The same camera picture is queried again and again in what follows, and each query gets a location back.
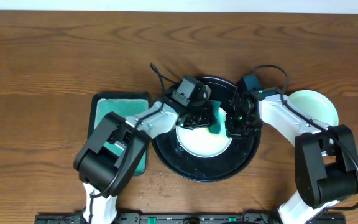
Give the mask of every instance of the white circular dish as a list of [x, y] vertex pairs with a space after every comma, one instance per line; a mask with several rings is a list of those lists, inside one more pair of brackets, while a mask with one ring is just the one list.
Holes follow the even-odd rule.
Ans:
[[190, 154], [209, 158], [224, 152], [231, 143], [231, 138], [226, 136], [226, 112], [219, 108], [219, 134], [212, 134], [208, 128], [196, 128], [194, 130], [176, 127], [177, 138], [182, 147]]
[[321, 93], [312, 90], [300, 90], [292, 93], [288, 99], [299, 109], [319, 121], [331, 126], [339, 124], [335, 106]]

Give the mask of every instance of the cable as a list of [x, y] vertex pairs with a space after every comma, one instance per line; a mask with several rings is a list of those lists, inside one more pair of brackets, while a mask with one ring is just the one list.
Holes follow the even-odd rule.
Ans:
[[[281, 72], [284, 73], [285, 75], [285, 85], [282, 89], [282, 92], [280, 94], [280, 99], [281, 99], [281, 102], [283, 103], [284, 106], [286, 106], [292, 113], [296, 114], [297, 116], [299, 116], [301, 119], [305, 120], [309, 125], [312, 125], [313, 127], [317, 128], [318, 130], [320, 130], [323, 134], [325, 134], [327, 137], [329, 137], [330, 139], [332, 139], [334, 141], [335, 144], [337, 144], [341, 150], [343, 152], [346, 153], [347, 156], [349, 156], [351, 162], [353, 163], [354, 167], [356, 168], [356, 173], [357, 173], [357, 176], [358, 176], [358, 165], [356, 163], [356, 160], [354, 159], [353, 155], [349, 152], [349, 150], [347, 149], [347, 147], [345, 145], [342, 144], [342, 142], [340, 140], [338, 140], [337, 138], [335, 138], [335, 136], [333, 134], [331, 134], [329, 131], [325, 130], [324, 128], [318, 126], [317, 124], [314, 124], [313, 120], [312, 119], [307, 119], [306, 117], [304, 117], [302, 114], [300, 114], [299, 112], [297, 112], [296, 110], [294, 110], [293, 108], [291, 108], [288, 104], [287, 104], [287, 100], [284, 100], [284, 93], [286, 92], [287, 90], [287, 87], [288, 87], [288, 83], [289, 83], [289, 76], [288, 74], [284, 71], [284, 69], [276, 66], [276, 65], [259, 65], [251, 70], [249, 70], [244, 76], [248, 75], [250, 72], [253, 72], [254, 70], [256, 69], [259, 69], [259, 68], [264, 68], [264, 67], [272, 67], [272, 68], [276, 68], [278, 70], [280, 70]], [[234, 92], [234, 94], [236, 94], [236, 91], [237, 91], [237, 88], [238, 88], [238, 83], [236, 85], [236, 90]], [[355, 210], [358, 208], [358, 202], [353, 205], [353, 206], [350, 206], [350, 207], [325, 207], [323, 208], [323, 210], [337, 210], [337, 211], [350, 211], [350, 210]]]
[[[160, 71], [158, 70], [158, 68], [157, 68], [153, 63], [150, 64], [150, 67], [151, 67], [152, 70], [158, 75], [158, 77], [159, 77], [159, 79], [160, 79], [160, 84], [161, 84], [161, 88], [162, 88], [162, 95], [163, 95], [163, 97], [164, 97], [164, 96], [165, 96], [165, 85], [164, 85], [164, 82], [163, 82], [163, 80], [162, 80], [162, 79], [164, 78], [164, 76], [161, 75]], [[159, 113], [159, 112], [162, 111], [162, 109], [163, 109], [163, 107], [164, 107], [164, 104], [165, 104], [165, 103], [164, 103], [164, 100], [163, 100], [163, 97], [162, 97], [162, 100], [161, 100], [161, 106], [160, 106], [157, 110], [155, 110], [155, 111], [153, 111], [153, 112], [151, 112], [151, 113], [149, 113], [149, 114], [147, 114], [147, 115], [145, 115], [145, 116], [139, 118], [138, 121], [136, 122], [134, 128], [133, 128], [132, 131], [131, 131], [131, 138], [130, 138], [129, 141], [128, 141], [128, 145], [127, 145], [127, 147], [126, 147], [126, 150], [124, 150], [124, 155], [122, 156], [122, 161], [121, 161], [121, 164], [120, 164], [120, 166], [119, 166], [119, 168], [118, 168], [118, 172], [117, 172], [117, 174], [114, 176], [114, 178], [110, 181], [109, 185], [108, 185], [102, 192], [100, 192], [100, 193], [98, 193], [98, 194], [96, 194], [96, 195], [93, 195], [92, 193], [90, 193], [89, 196], [90, 196], [90, 198], [91, 198], [91, 201], [90, 201], [90, 203], [89, 203], [89, 209], [90, 209], [89, 219], [88, 219], [88, 220], [89, 220], [89, 224], [91, 224], [91, 220], [92, 220], [92, 217], [93, 217], [93, 200], [94, 200], [95, 198], [98, 198], [98, 197], [104, 195], [105, 193], [107, 193], [107, 192], [110, 190], [110, 188], [111, 188], [111, 186], [113, 185], [113, 183], [116, 181], [117, 177], [121, 174], [121, 171], [122, 171], [123, 165], [124, 165], [124, 163], [125, 163], [125, 160], [126, 160], [127, 157], [128, 157], [129, 150], [130, 150], [130, 148], [131, 148], [131, 144], [132, 144], [132, 142], [133, 142], [133, 140], [134, 140], [133, 132], [139, 127], [139, 124], [142, 123], [145, 119], [147, 119], [147, 118], [149, 118], [149, 117], [151, 117], [151, 116], [153, 116], [153, 115], [155, 115], [155, 114], [157, 114], [157, 113]]]

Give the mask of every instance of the tabletop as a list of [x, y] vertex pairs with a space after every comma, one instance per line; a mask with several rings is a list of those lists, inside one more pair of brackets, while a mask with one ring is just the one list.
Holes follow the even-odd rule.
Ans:
[[[231, 81], [256, 65], [279, 65], [291, 76], [289, 91], [316, 90], [334, 103], [358, 150], [358, 15], [0, 11], [0, 223], [33, 223], [39, 213], [85, 206], [73, 160], [86, 141], [92, 96], [158, 97], [150, 62], [170, 78]], [[284, 84], [275, 70], [256, 74], [266, 88]], [[174, 174], [150, 145], [145, 173], [132, 178], [117, 206], [273, 210], [296, 191], [294, 176], [294, 148], [266, 125], [252, 162], [215, 183]], [[358, 223], [358, 211], [346, 218]]]

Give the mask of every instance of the black cable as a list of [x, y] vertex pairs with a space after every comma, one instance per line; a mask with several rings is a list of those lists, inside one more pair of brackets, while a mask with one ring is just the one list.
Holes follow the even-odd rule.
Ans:
[[[291, 108], [288, 103], [287, 103], [287, 100], [284, 100], [284, 93], [286, 92], [287, 90], [287, 86], [288, 86], [288, 83], [289, 83], [289, 76], [288, 74], [284, 71], [284, 69], [276, 66], [276, 65], [259, 65], [251, 70], [249, 70], [244, 76], [248, 75], [250, 72], [253, 72], [254, 70], [256, 69], [259, 69], [259, 68], [264, 68], [264, 67], [272, 67], [272, 68], [276, 68], [278, 70], [280, 70], [281, 72], [284, 73], [285, 75], [285, 85], [284, 85], [284, 88], [282, 89], [282, 92], [280, 94], [280, 99], [281, 99], [281, 102], [283, 103], [283, 105], [285, 107], [287, 107], [292, 113], [296, 114], [297, 116], [299, 116], [301, 119], [305, 120], [309, 125], [312, 125], [313, 127], [317, 128], [318, 130], [320, 130], [323, 134], [325, 134], [327, 137], [329, 137], [330, 139], [332, 139], [334, 141], [335, 144], [337, 144], [343, 152], [346, 153], [346, 155], [349, 156], [351, 162], [354, 164], [354, 167], [356, 168], [356, 173], [358, 175], [358, 165], [356, 163], [356, 160], [354, 159], [353, 155], [349, 152], [349, 150], [347, 149], [347, 147], [345, 145], [342, 144], [342, 142], [340, 140], [338, 140], [333, 134], [331, 134], [329, 131], [325, 130], [324, 128], [318, 126], [317, 124], [314, 124], [313, 120], [312, 119], [307, 119], [306, 117], [304, 117], [302, 114], [300, 114], [299, 112], [297, 112], [296, 110], [294, 110], [293, 108]], [[323, 210], [338, 210], [338, 211], [350, 211], [350, 210], [355, 210], [358, 208], [358, 202], [353, 205], [353, 206], [350, 206], [350, 207], [325, 207], [323, 208]]]
[[[164, 82], [163, 82], [163, 75], [161, 75], [160, 71], [158, 70], [158, 68], [153, 64], [151, 63], [150, 64], [150, 67], [152, 68], [152, 70], [158, 75], [159, 79], [160, 79], [160, 83], [161, 83], [161, 88], [162, 88], [162, 95], [163, 97], [165, 96], [165, 85], [164, 85]], [[107, 193], [111, 186], [113, 185], [113, 183], [116, 181], [117, 177], [119, 176], [119, 174], [121, 174], [121, 171], [122, 171], [122, 167], [125, 163], [125, 160], [127, 159], [128, 157], [128, 154], [129, 154], [129, 150], [131, 148], [131, 144], [134, 140], [134, 135], [133, 135], [133, 132], [139, 127], [139, 124], [142, 123], [145, 119], [159, 113], [162, 111], [163, 107], [164, 107], [164, 100], [163, 100], [163, 97], [162, 97], [162, 100], [161, 100], [161, 106], [156, 110], [156, 111], [153, 111], [141, 118], [138, 119], [138, 121], [136, 122], [134, 128], [132, 129], [131, 131], [131, 138], [129, 139], [128, 141], [128, 145], [126, 147], [126, 150], [124, 150], [124, 155], [122, 156], [122, 161], [121, 161], [121, 164], [118, 168], [118, 172], [117, 174], [114, 176], [114, 178], [110, 181], [109, 185], [100, 193], [96, 194], [96, 195], [93, 195], [93, 194], [90, 194], [90, 198], [91, 198], [91, 201], [90, 201], [90, 205], [89, 205], [89, 209], [90, 209], [90, 213], [89, 213], [89, 224], [91, 224], [91, 219], [92, 219], [92, 216], [93, 216], [93, 213], [92, 213], [92, 209], [93, 209], [93, 199], [95, 198], [98, 198], [102, 195], [104, 195], [105, 193]]]

